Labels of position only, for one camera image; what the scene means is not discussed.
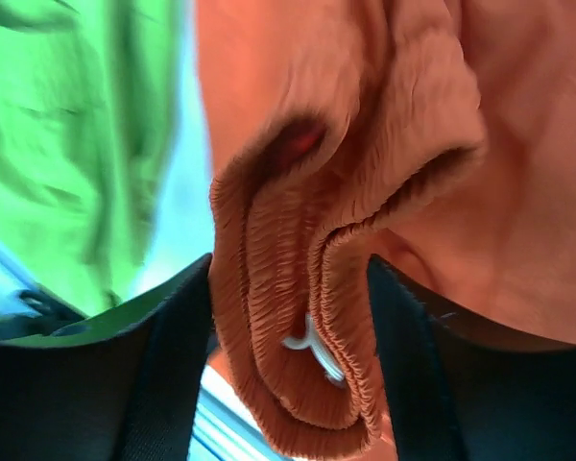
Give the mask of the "lime green shorts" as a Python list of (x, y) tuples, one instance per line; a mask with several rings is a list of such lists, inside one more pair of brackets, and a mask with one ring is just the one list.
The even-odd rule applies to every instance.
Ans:
[(179, 1), (0, 1), (0, 241), (87, 316), (147, 253), (182, 20)]

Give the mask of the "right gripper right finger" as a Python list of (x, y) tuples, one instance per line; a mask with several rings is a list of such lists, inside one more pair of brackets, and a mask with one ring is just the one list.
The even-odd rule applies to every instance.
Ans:
[(378, 358), (402, 460), (576, 460), (576, 346), (473, 313), (373, 257)]

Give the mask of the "orange shorts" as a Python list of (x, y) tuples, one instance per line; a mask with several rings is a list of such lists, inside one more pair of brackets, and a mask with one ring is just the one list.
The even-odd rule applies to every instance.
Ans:
[(201, 1), (209, 285), (286, 456), (386, 431), (366, 267), (576, 344), (576, 1)]

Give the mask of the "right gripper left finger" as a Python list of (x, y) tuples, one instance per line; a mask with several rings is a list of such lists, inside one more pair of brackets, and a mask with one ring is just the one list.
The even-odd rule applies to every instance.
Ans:
[(204, 255), (49, 336), (0, 341), (0, 460), (183, 460), (211, 331)]

